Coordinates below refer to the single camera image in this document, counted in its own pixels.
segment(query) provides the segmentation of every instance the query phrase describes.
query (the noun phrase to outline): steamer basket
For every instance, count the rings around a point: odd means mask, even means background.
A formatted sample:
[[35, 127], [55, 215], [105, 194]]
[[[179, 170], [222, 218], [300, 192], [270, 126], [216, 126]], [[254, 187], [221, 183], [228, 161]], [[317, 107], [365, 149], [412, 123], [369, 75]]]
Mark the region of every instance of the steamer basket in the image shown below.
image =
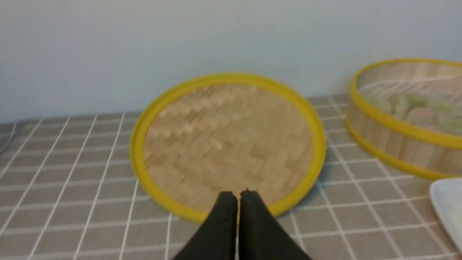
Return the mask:
[[130, 157], [161, 206], [202, 222], [220, 191], [257, 190], [284, 213], [308, 193], [326, 153], [308, 102], [260, 76], [219, 74], [187, 81], [139, 118]]
[[375, 107], [371, 94], [412, 93], [461, 109], [462, 64], [399, 59], [372, 64], [351, 82], [346, 126], [352, 137], [377, 158], [422, 178], [462, 177], [462, 136], [416, 126]]

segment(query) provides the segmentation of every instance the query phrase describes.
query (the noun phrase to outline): white grid line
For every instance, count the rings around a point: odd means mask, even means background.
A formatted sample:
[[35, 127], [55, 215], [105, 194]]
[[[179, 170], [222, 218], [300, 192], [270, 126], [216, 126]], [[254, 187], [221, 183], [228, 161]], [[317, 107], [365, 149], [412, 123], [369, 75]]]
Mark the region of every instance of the white grid line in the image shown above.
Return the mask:
[[[135, 198], [135, 201], [150, 200], [148, 195], [141, 195]], [[120, 198], [102, 198], [98, 200], [98, 204], [110, 204], [110, 203], [119, 203], [119, 202], [130, 202], [132, 197], [120, 197]], [[72, 207], [72, 206], [85, 206], [93, 204], [93, 200], [76, 200], [76, 201], [62, 201], [59, 202], [59, 207]], [[52, 208], [54, 203], [36, 203], [28, 205], [20, 205], [20, 210], [38, 210], [38, 209], [47, 209]], [[12, 211], [14, 206], [3, 206], [0, 207], [0, 211]]]
[[[178, 217], [172, 217], [171, 222], [178, 221]], [[155, 217], [155, 218], [145, 218], [145, 219], [136, 219], [130, 220], [130, 225], [141, 225], [141, 224], [153, 224], [153, 223], [168, 223], [169, 219], [167, 217]], [[88, 228], [108, 228], [108, 227], [126, 227], [127, 221], [106, 221], [98, 223], [89, 223]], [[59, 231], [59, 230], [77, 230], [84, 229], [85, 224], [65, 224], [57, 226], [48, 226], [46, 231]], [[29, 234], [29, 233], [39, 233], [43, 230], [43, 227], [36, 228], [16, 228], [16, 229], [6, 229], [3, 234], [5, 235], [16, 235], [16, 234]]]
[[306, 206], [295, 206], [294, 209], [296, 210], [317, 210], [317, 209], [326, 209], [328, 207], [332, 208], [347, 208], [347, 207], [357, 207], [357, 206], [367, 206], [368, 204], [371, 205], [381, 205], [381, 204], [389, 204], [389, 203], [403, 203], [407, 202], [409, 200], [418, 200], [418, 199], [423, 199], [423, 198], [429, 198], [428, 196], [419, 196], [419, 197], [414, 197], [411, 199], [402, 199], [402, 198], [397, 198], [397, 199], [385, 199], [385, 200], [378, 200], [378, 201], [370, 201], [369, 203], [367, 202], [356, 202], [356, 203], [344, 203], [344, 204], [330, 204], [329, 206], [327, 205], [306, 205]]
[[329, 213], [332, 216], [332, 219], [334, 220], [335, 226], [337, 227], [337, 230], [340, 233], [340, 236], [341, 236], [341, 238], [343, 240], [343, 243], [345, 244], [346, 250], [350, 254], [351, 259], [352, 260], [358, 260], [358, 258], [356, 257], [356, 254], [353, 251], [353, 248], [350, 245], [350, 242], [347, 239], [347, 236], [344, 233], [342, 225], [340, 224], [340, 221], [339, 221], [337, 215], [335, 214], [334, 209], [330, 206], [330, 201], [329, 201], [329, 198], [327, 197], [326, 192], [324, 191], [324, 188], [319, 183], [317, 183], [316, 185], [317, 185], [317, 187], [319, 189], [319, 193], [321, 194], [321, 196], [324, 198], [324, 201], [326, 202]]
[[[121, 165], [130, 163], [130, 160], [113, 160], [109, 163], [109, 165]], [[84, 167], [95, 167], [95, 166], [104, 166], [106, 165], [105, 161], [92, 161], [92, 162], [79, 162], [79, 168]], [[28, 172], [37, 170], [37, 166], [20, 166], [20, 167], [9, 167], [8, 171], [11, 172]], [[44, 170], [67, 170], [71, 169], [72, 164], [65, 163], [65, 164], [55, 164], [55, 165], [44, 165], [42, 169]]]
[[128, 212], [127, 225], [125, 226], [125, 231], [123, 233], [122, 247], [119, 254], [119, 260], [122, 260], [123, 251], [125, 250], [125, 243], [127, 242], [128, 229], [130, 228], [130, 222], [132, 220], [133, 206], [135, 204], [136, 192], [138, 190], [138, 181], [136, 181], [135, 188], [133, 190], [132, 203], [130, 205], [130, 211]]
[[[120, 149], [128, 149], [130, 147], [129, 144], [123, 145], [116, 145], [115, 148], [117, 150]], [[54, 149], [53, 153], [60, 153], [60, 154], [71, 154], [71, 153], [78, 153], [81, 148], [66, 148], [66, 149]], [[93, 146], [93, 147], [84, 147], [84, 152], [99, 152], [99, 151], [107, 151], [111, 150], [112, 146]], [[41, 150], [31, 150], [31, 151], [22, 151], [21, 155], [44, 155], [48, 152], [49, 149], [41, 149]]]
[[[374, 162], [374, 159], [353, 159], [353, 160], [343, 160], [344, 163], [362, 163], [362, 162]], [[324, 165], [338, 165], [342, 164], [340, 161], [326, 161]]]
[[[432, 222], [431, 225], [439, 224], [439, 222]], [[401, 230], [401, 229], [415, 229], [422, 228], [425, 224], [415, 224], [415, 225], [402, 225], [402, 226], [393, 226], [385, 228], [366, 228], [366, 229], [352, 229], [352, 230], [339, 230], [339, 231], [328, 231], [328, 232], [314, 232], [314, 233], [303, 233], [300, 234], [300, 237], [320, 237], [320, 236], [330, 236], [330, 235], [353, 235], [353, 234], [363, 234], [369, 232], [377, 232], [384, 230]]]
[[[403, 199], [407, 199], [407, 196], [404, 194], [403, 190], [398, 186], [398, 184], [395, 182], [394, 179], [391, 178], [391, 175], [390, 173], [388, 172], [388, 170], [385, 168], [385, 166], [379, 161], [376, 159], [376, 163], [378, 165], [378, 167], [383, 171], [383, 173], [385, 175], [387, 175], [389, 177], [389, 180], [392, 184], [392, 186], [395, 188], [396, 192], [398, 192], [398, 194], [400, 195], [401, 198]], [[406, 204], [408, 205], [408, 207], [411, 209], [411, 211], [414, 213], [414, 215], [416, 216], [416, 218], [424, 224], [424, 227], [425, 229], [427, 230], [427, 232], [430, 234], [430, 236], [432, 237], [432, 239], [435, 241], [435, 243], [438, 244], [438, 246], [446, 253], [451, 253], [451, 251], [447, 248], [447, 246], [441, 241], [441, 239], [435, 234], [435, 232], [433, 232], [433, 230], [430, 229], [430, 224], [429, 223], [426, 223], [425, 222], [425, 219], [422, 217], [422, 215], [417, 211], [417, 209], [414, 207], [414, 205], [412, 205], [412, 203], [410, 202], [409, 199], [406, 200]]]
[[[170, 244], [171, 248], [181, 248], [184, 246], [184, 243], [175, 243]], [[156, 246], [149, 246], [149, 247], [130, 247], [126, 248], [125, 252], [127, 253], [138, 253], [138, 252], [156, 252], [165, 249], [165, 245], [156, 245]], [[100, 250], [88, 250], [88, 251], [81, 251], [80, 256], [106, 256], [112, 254], [119, 254], [120, 249], [100, 249]], [[34, 260], [51, 260], [51, 259], [59, 259], [59, 258], [68, 258], [72, 257], [74, 252], [63, 252], [63, 253], [49, 253], [49, 254], [38, 254], [34, 256]], [[457, 256], [457, 253], [450, 253], [450, 254], [434, 254], [434, 255], [426, 255], [426, 256], [410, 256], [407, 257], [406, 260], [432, 260], [432, 259], [439, 259], [445, 257], [454, 257]], [[24, 260], [27, 255], [19, 255], [19, 256], [7, 256], [1, 258], [2, 260]], [[398, 258], [386, 258], [386, 259], [378, 259], [378, 260], [399, 260]]]
[[16, 132], [16, 124], [17, 124], [16, 122], [13, 124], [13, 127], [11, 129], [11, 133], [10, 133], [10, 135], [8, 137], [8, 140], [5, 142], [3, 147], [0, 148], [0, 153], [2, 153], [7, 148], [8, 144], [10, 143], [11, 139], [13, 138], [14, 133]]
[[[121, 136], [127, 136], [131, 135], [132, 131], [131, 130], [126, 130], [126, 131], [120, 131]], [[91, 133], [90, 137], [114, 137], [117, 135], [116, 131], [107, 131], [107, 132], [102, 132], [102, 133]], [[84, 139], [86, 137], [86, 134], [76, 134], [76, 135], [63, 135], [61, 140], [76, 140], [76, 139]], [[43, 141], [53, 141], [56, 138], [56, 136], [33, 136], [30, 138], [31, 141], [33, 142], [43, 142]], [[15, 138], [15, 141], [23, 141], [25, 140], [26, 137], [17, 137]]]
[[[339, 103], [338, 105], [340, 105], [340, 106], [346, 106], [346, 105], [348, 105], [348, 103]], [[329, 107], [332, 107], [332, 105], [331, 105], [331, 104], [313, 105], [313, 108], [329, 108]]]
[[45, 164], [46, 160], [48, 159], [48, 157], [50, 156], [51, 154], [51, 151], [53, 151], [53, 148], [54, 146], [56, 145], [56, 143], [58, 142], [60, 136], [61, 136], [61, 133], [63, 133], [64, 129], [66, 127], [66, 124], [64, 124], [64, 126], [62, 127], [61, 129], [61, 132], [60, 134], [58, 135], [58, 137], [56, 138], [55, 142], [53, 143], [53, 146], [51, 147], [50, 151], [47, 153], [47, 155], [45, 156], [45, 158], [43, 159], [42, 163], [40, 164], [39, 168], [37, 169], [36, 173], [34, 174], [34, 177], [32, 178], [32, 180], [30, 181], [29, 185], [27, 186], [27, 188], [24, 190], [21, 198], [19, 199], [19, 201], [16, 203], [14, 209], [11, 211], [10, 215], [8, 216], [7, 220], [5, 221], [5, 223], [3, 224], [3, 227], [0, 229], [0, 236], [3, 234], [3, 232], [5, 231], [6, 227], [8, 226], [8, 224], [10, 223], [11, 219], [13, 218], [14, 214], [16, 213], [16, 211], [18, 210], [19, 206], [21, 205], [21, 203], [23, 202], [24, 198], [26, 197], [27, 193], [29, 192], [30, 188], [32, 187], [32, 185], [34, 184], [34, 181], [35, 179], [37, 178], [41, 168], [43, 167], [43, 165]]
[[[392, 177], [393, 180], [401, 180], [401, 179], [413, 179], [414, 177], [411, 175], [403, 175], [403, 176], [395, 176]], [[95, 180], [70, 180], [68, 182], [68, 186], [85, 186], [85, 185], [94, 185], [99, 184], [101, 179]], [[390, 180], [387, 177], [377, 177], [377, 178], [369, 178], [369, 179], [361, 179], [357, 180], [358, 183], [367, 183], [367, 182], [375, 182], [375, 181], [384, 181]], [[124, 182], [134, 182], [136, 181], [135, 176], [131, 177], [111, 177], [106, 178], [104, 183], [124, 183]], [[32, 189], [48, 189], [48, 188], [56, 188], [62, 187], [62, 185], [66, 181], [61, 182], [49, 182], [49, 183], [40, 183], [40, 184], [33, 184]], [[320, 181], [325, 186], [331, 185], [344, 185], [344, 184], [353, 184], [354, 180], [333, 180], [333, 181]], [[24, 190], [28, 187], [28, 185], [11, 185], [11, 186], [0, 186], [0, 191], [20, 191]]]
[[346, 128], [325, 130], [326, 133], [343, 133], [346, 131], [347, 131]]
[[[58, 198], [56, 199], [56, 202], [55, 202], [55, 204], [53, 205], [53, 208], [51, 209], [50, 214], [48, 215], [47, 221], [45, 222], [45, 225], [43, 226], [42, 231], [40, 231], [40, 234], [38, 235], [38, 237], [37, 237], [37, 239], [36, 239], [36, 241], [35, 241], [34, 247], [32, 248], [32, 250], [31, 250], [31, 252], [30, 252], [30, 255], [29, 255], [29, 257], [28, 257], [28, 260], [32, 259], [32, 257], [34, 256], [35, 250], [37, 250], [38, 244], [39, 244], [40, 240], [42, 239], [42, 236], [43, 236], [43, 234], [45, 233], [45, 230], [47, 229], [47, 227], [48, 227], [48, 225], [49, 225], [49, 223], [50, 223], [50, 221], [51, 221], [51, 218], [52, 218], [52, 216], [53, 216], [53, 214], [54, 214], [54, 212], [55, 212], [55, 210], [56, 210], [56, 207], [57, 207], [58, 204], [59, 204], [59, 201], [61, 200], [61, 197], [62, 197], [62, 195], [63, 195], [63, 193], [64, 193], [64, 190], [66, 189], [66, 186], [67, 186], [67, 184], [69, 183], [69, 180], [70, 180], [70, 178], [71, 178], [71, 176], [72, 176], [72, 173], [74, 172], [75, 166], [77, 165], [77, 162], [78, 162], [79, 159], [80, 159], [80, 155], [82, 154], [82, 151], [83, 151], [83, 148], [84, 148], [84, 146], [85, 146], [85, 144], [86, 144], [86, 141], [88, 140], [88, 137], [90, 136], [91, 130], [93, 129], [93, 125], [94, 125], [94, 122], [95, 122], [95, 120], [96, 120], [96, 117], [97, 117], [97, 116], [95, 116], [95, 118], [93, 119], [93, 123], [92, 123], [90, 129], [88, 130], [87, 137], [85, 138], [84, 143], [82, 144], [82, 148], [80, 149], [79, 154], [78, 154], [77, 157], [75, 158], [74, 165], [72, 166], [72, 169], [71, 169], [71, 171], [69, 172], [69, 175], [67, 176], [66, 182], [64, 183], [64, 185], [63, 185], [62, 188], [61, 188], [61, 191], [60, 191], [60, 193], [59, 193], [59, 195], [58, 195]], [[66, 121], [66, 123], [64, 124], [64, 127], [63, 127], [61, 133], [62, 133], [62, 132], [64, 131], [64, 129], [66, 128], [66, 125], [67, 125], [67, 123], [69, 122], [69, 119], [70, 119], [70, 118], [68, 118], [67, 121]]]
[[100, 181], [99, 186], [98, 186], [98, 190], [97, 190], [96, 195], [95, 195], [95, 200], [93, 201], [93, 205], [91, 206], [90, 213], [89, 213], [89, 215], [88, 215], [88, 218], [87, 218], [87, 222], [86, 222], [86, 224], [85, 224], [84, 231], [82, 232], [82, 235], [80, 236], [79, 244], [78, 244], [78, 246], [77, 246], [77, 250], [75, 250], [75, 255], [74, 255], [74, 257], [73, 257], [73, 260], [76, 260], [76, 259], [77, 259], [77, 256], [78, 256], [78, 254], [79, 254], [80, 248], [82, 247], [82, 242], [83, 242], [83, 240], [84, 240], [86, 231], [87, 231], [87, 229], [88, 229], [88, 224], [90, 223], [91, 216], [92, 216], [92, 214], [93, 214], [93, 211], [94, 211], [94, 209], [95, 209], [96, 203], [97, 203], [97, 201], [98, 201], [99, 193], [100, 193], [100, 191], [101, 191], [101, 186], [103, 186], [104, 177], [106, 177], [106, 173], [107, 173], [107, 171], [108, 171], [109, 162], [110, 162], [111, 157], [112, 157], [112, 154], [113, 154], [113, 152], [114, 152], [114, 148], [116, 147], [116, 143], [117, 143], [117, 139], [118, 139], [119, 134], [120, 134], [120, 129], [121, 129], [121, 127], [122, 127], [124, 115], [125, 115], [125, 114], [122, 114], [122, 118], [120, 119], [119, 130], [117, 131], [117, 135], [116, 135], [116, 137], [115, 137], [115, 140], [114, 140], [114, 144], [113, 144], [113, 146], [112, 146], [111, 153], [109, 154], [109, 158], [108, 158], [108, 161], [107, 161], [107, 163], [106, 163], [106, 167], [104, 168], [103, 176], [102, 176], [102, 178], [101, 178], [101, 181]]
[[338, 143], [338, 144], [333, 144], [333, 145], [328, 145], [328, 148], [333, 148], [333, 147], [353, 147], [353, 146], [358, 146], [357, 143]]
[[344, 119], [345, 116], [320, 117], [321, 120]]
[[289, 215], [292, 220], [293, 229], [295, 231], [295, 237], [297, 238], [298, 243], [300, 244], [300, 248], [303, 250], [303, 252], [306, 252], [305, 243], [303, 243], [303, 239], [300, 236], [300, 229], [298, 228], [297, 220], [295, 219], [295, 215], [293, 214], [292, 209], [289, 210]]
[[[336, 105], [335, 105], [335, 102], [334, 100], [332, 99], [332, 97], [328, 97], [329, 101], [331, 102], [332, 105], [334, 105], [334, 108], [336, 109], [336, 111], [338, 112], [339, 115], [343, 115], [343, 112], [340, 110], [340, 108], [338, 108]], [[332, 139], [327, 135], [327, 141], [329, 144], [333, 145], [333, 142], [332, 142]], [[398, 255], [398, 258], [399, 259], [404, 259], [404, 255], [403, 253], [401, 252], [400, 248], [398, 247], [398, 245], [396, 244], [395, 240], [393, 239], [393, 237], [389, 234], [389, 232], [385, 229], [385, 224], [383, 223], [383, 221], [381, 220], [380, 216], [377, 214], [376, 210], [374, 209], [374, 207], [370, 204], [370, 201], [369, 201], [369, 198], [367, 197], [366, 193], [364, 192], [363, 188], [361, 187], [361, 185], [359, 185], [359, 183], [357, 182], [357, 180], [355, 179], [354, 177], [354, 174], [351, 172], [350, 170], [350, 167], [344, 162], [343, 160], [343, 156], [342, 154], [340, 153], [340, 151], [338, 151], [337, 147], [332, 147], [332, 150], [333, 152], [335, 153], [335, 155], [337, 156], [337, 158], [339, 159], [340, 161], [340, 164], [343, 166], [343, 168], [345, 169], [346, 173], [348, 174], [348, 176], [350, 177], [351, 180], [353, 180], [353, 184], [355, 185], [356, 189], [358, 190], [361, 198], [367, 203], [367, 207], [369, 208], [369, 211], [372, 213], [372, 215], [374, 216], [375, 220], [377, 221], [377, 223], [379, 224], [380, 228], [383, 230], [385, 236], [387, 237], [387, 240], [390, 242], [390, 245], [392, 246], [392, 248], [394, 249], [395, 253]]]
[[169, 213], [169, 220], [167, 223], [167, 237], [165, 239], [165, 260], [169, 258], [169, 246], [170, 246], [170, 227], [172, 223], [172, 213]]
[[[178, 242], [170, 244], [170, 248], [182, 248], [184, 242]], [[147, 247], [128, 247], [125, 248], [124, 252], [126, 253], [142, 253], [142, 252], [155, 252], [165, 249], [165, 245], [155, 245]], [[120, 248], [110, 248], [110, 249], [99, 249], [99, 250], [86, 250], [81, 251], [79, 256], [105, 256], [111, 254], [119, 254]], [[48, 253], [48, 254], [36, 254], [34, 255], [33, 260], [50, 260], [50, 259], [59, 259], [59, 258], [69, 258], [74, 255], [74, 252], [60, 252], [60, 253]], [[27, 255], [18, 255], [18, 256], [7, 256], [2, 257], [1, 260], [24, 260]]]
[[[130, 119], [130, 118], [125, 118], [124, 124], [135, 124], [138, 119]], [[100, 120], [96, 121], [95, 125], [105, 125], [105, 124], [117, 124], [120, 122], [120, 119], [107, 119], [107, 120]], [[89, 121], [81, 121], [81, 122], [69, 122], [67, 125], [69, 127], [85, 127], [85, 126], [90, 126], [92, 124], [92, 120]], [[64, 122], [62, 123], [43, 123], [42, 126], [40, 126], [40, 129], [53, 129], [53, 128], [61, 128], [64, 125]], [[31, 129], [33, 128], [33, 124], [26, 125], [24, 129]]]
[[38, 126], [40, 125], [40, 123], [43, 121], [43, 118], [42, 120], [40, 120], [40, 122], [34, 127], [34, 129], [30, 132], [30, 134], [26, 137], [26, 139], [24, 140], [24, 142], [21, 144], [21, 146], [19, 147], [19, 149], [13, 154], [13, 156], [11, 157], [10, 161], [5, 165], [5, 168], [3, 169], [3, 171], [0, 173], [0, 179], [1, 177], [3, 177], [3, 175], [6, 173], [6, 170], [10, 167], [10, 165], [13, 163], [14, 159], [16, 158], [16, 156], [18, 156], [18, 154], [21, 152], [21, 150], [23, 149], [23, 147], [26, 145], [27, 141], [30, 139], [30, 137], [35, 133], [35, 131], [37, 130]]
[[[338, 107], [337, 104], [335, 104], [335, 102], [332, 100], [331, 97], [328, 97], [329, 101], [331, 102], [331, 104], [334, 106], [334, 108], [336, 109], [336, 111], [340, 114], [340, 115], [343, 115], [343, 112], [342, 110]], [[337, 156], [339, 159], [341, 159], [341, 154], [337, 151]], [[433, 232], [433, 230], [431, 230], [429, 228], [429, 223], [426, 224], [425, 222], [425, 219], [421, 216], [421, 214], [417, 211], [417, 209], [414, 207], [414, 205], [412, 205], [412, 203], [410, 203], [410, 200], [407, 198], [407, 196], [404, 194], [403, 190], [398, 186], [398, 184], [396, 183], [395, 179], [390, 175], [390, 173], [388, 172], [388, 170], [385, 168], [385, 166], [377, 159], [377, 158], [373, 158], [374, 161], [376, 162], [377, 166], [381, 169], [381, 171], [385, 174], [385, 176], [387, 176], [387, 178], [389, 179], [390, 183], [392, 184], [392, 186], [394, 187], [394, 189], [396, 190], [396, 192], [398, 192], [398, 194], [400, 195], [400, 197], [402, 199], [405, 200], [405, 203], [408, 205], [408, 207], [410, 208], [410, 210], [414, 213], [414, 215], [416, 216], [416, 218], [423, 224], [425, 224], [425, 229], [427, 230], [427, 232], [430, 234], [430, 236], [432, 237], [432, 239], [438, 244], [438, 246], [444, 251], [444, 252], [447, 252], [447, 253], [450, 253], [450, 250], [447, 248], [447, 246], [445, 246], [445, 244], [441, 241], [441, 239]]]

